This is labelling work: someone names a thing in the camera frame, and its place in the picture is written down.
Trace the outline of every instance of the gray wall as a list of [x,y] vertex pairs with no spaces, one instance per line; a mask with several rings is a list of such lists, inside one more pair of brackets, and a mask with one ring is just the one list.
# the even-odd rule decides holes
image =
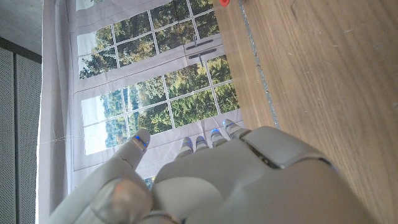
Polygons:
[[0,48],[0,75],[0,223],[34,223],[41,64]]

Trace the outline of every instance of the wooden surface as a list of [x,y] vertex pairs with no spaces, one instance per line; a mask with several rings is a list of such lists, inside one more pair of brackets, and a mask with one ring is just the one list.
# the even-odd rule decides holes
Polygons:
[[[243,5],[281,130],[332,159],[381,223],[398,223],[398,2],[247,0]],[[228,61],[252,58],[230,65],[239,104],[245,104],[262,92],[239,83],[258,73],[242,37],[238,0],[227,8],[215,1],[215,9]],[[268,107],[259,97],[260,106],[242,110],[250,128],[270,125],[269,113],[257,122],[256,110]]]
[[273,126],[271,112],[256,68],[249,37],[241,19],[241,11],[237,4],[238,2],[236,1],[235,3],[231,7],[223,8],[223,10],[216,9],[215,11],[217,17],[227,18],[218,19],[217,22],[222,30],[221,38],[225,46],[235,90],[240,93],[238,94],[238,101],[243,120],[245,121],[244,124],[250,129],[258,128],[265,124]]

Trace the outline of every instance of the window pane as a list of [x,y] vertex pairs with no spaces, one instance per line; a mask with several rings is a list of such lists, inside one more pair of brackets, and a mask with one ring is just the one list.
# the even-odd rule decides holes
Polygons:
[[151,9],[150,16],[152,17],[154,29],[159,29],[177,21],[177,15],[172,1],[163,6]]
[[159,53],[174,49],[182,45],[180,27],[178,24],[156,32]]
[[208,60],[207,66],[214,84],[232,79],[225,55]]
[[186,0],[170,1],[163,6],[151,9],[150,16],[152,17],[154,29],[186,19],[189,17],[187,2]]
[[114,48],[79,57],[80,79],[92,77],[117,67]]
[[212,0],[190,0],[193,15],[213,8]]
[[214,34],[218,34],[218,24],[216,20],[216,15],[214,12],[209,12],[195,19],[198,27],[198,32],[200,38],[209,37]]
[[211,90],[201,91],[171,103],[175,127],[217,115]]
[[114,24],[116,42],[128,40],[150,31],[148,12]]
[[179,23],[182,44],[193,42],[192,34],[195,33],[192,20]]
[[81,101],[83,125],[104,121],[123,113],[122,94],[116,90],[101,96]]
[[150,134],[157,134],[172,129],[167,103],[130,114],[128,117],[130,133],[146,128]]
[[190,17],[186,0],[174,0],[174,2],[179,21]]
[[123,89],[126,111],[152,105],[166,100],[162,77],[127,86]]
[[85,55],[113,45],[111,26],[77,36],[78,55]]
[[152,34],[118,45],[118,55],[120,67],[155,56],[156,49]]
[[216,92],[218,106],[222,113],[239,109],[238,98],[236,97],[233,83],[216,87],[214,91]]
[[200,63],[170,72],[165,79],[170,99],[209,86],[206,69]]
[[86,155],[121,145],[127,140],[123,116],[84,128]]

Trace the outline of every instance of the white curtain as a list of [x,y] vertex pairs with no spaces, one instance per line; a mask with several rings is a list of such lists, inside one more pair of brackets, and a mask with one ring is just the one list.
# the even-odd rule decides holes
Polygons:
[[[183,137],[209,139],[210,131],[222,127],[226,118],[243,126],[236,96],[231,95],[234,90],[229,91],[233,84],[225,72],[229,70],[225,68],[224,48],[211,1],[174,0],[174,5],[170,2],[44,0],[36,222],[47,223],[57,205],[140,128],[133,118],[169,122],[150,130],[153,135],[148,151],[136,170],[143,179],[155,176],[164,164],[173,161]],[[177,15],[178,21],[158,23],[156,13],[160,6],[180,7],[175,10],[182,12]],[[120,30],[116,30],[121,21],[140,16],[144,22],[135,26],[143,26],[147,21],[147,27],[136,36],[121,37]],[[173,32],[174,27],[183,27],[179,33],[181,44],[175,44],[172,35],[165,35]],[[99,33],[109,35],[98,40]],[[189,49],[194,45],[191,33],[198,37],[199,43],[207,44]],[[150,40],[150,45],[137,44],[142,49],[131,49],[145,39]],[[142,54],[148,46],[152,50]],[[208,53],[191,57],[199,52]],[[136,60],[132,55],[141,58]],[[88,65],[98,57],[102,65]],[[204,81],[190,90],[171,93],[173,83],[167,82],[171,75],[166,74],[181,74],[184,69],[196,73],[193,80],[187,76],[188,81],[197,82],[201,78]],[[141,101],[134,108],[130,102],[131,89],[138,91],[137,86],[146,85],[147,80],[161,83],[157,88],[163,95],[156,101],[152,93],[145,93],[150,103]],[[116,102],[113,100],[114,105],[109,103],[112,97],[118,97]],[[181,117],[178,102],[197,108],[195,102],[201,100],[209,104],[199,112],[189,111],[195,119]],[[149,116],[146,111],[157,106],[164,107],[166,118],[146,117]]]

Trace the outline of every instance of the window handle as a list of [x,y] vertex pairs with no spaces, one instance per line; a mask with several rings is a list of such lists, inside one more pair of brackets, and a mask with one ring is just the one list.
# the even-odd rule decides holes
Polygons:
[[187,47],[187,50],[195,48],[195,47],[199,47],[203,44],[208,44],[213,41],[213,40],[206,40],[206,41],[198,44],[198,36],[196,36],[195,34],[192,34],[192,39],[193,39],[195,45]]
[[204,52],[200,52],[199,54],[191,55],[191,56],[189,56],[188,58],[189,58],[189,59],[193,59],[193,58],[195,58],[195,57],[199,57],[200,63],[201,63],[201,65],[203,66],[203,60],[201,59],[201,56],[202,56],[202,55],[205,55],[205,54],[209,54],[209,53],[215,52],[216,50],[217,50],[217,49],[206,50],[206,51],[204,51]]

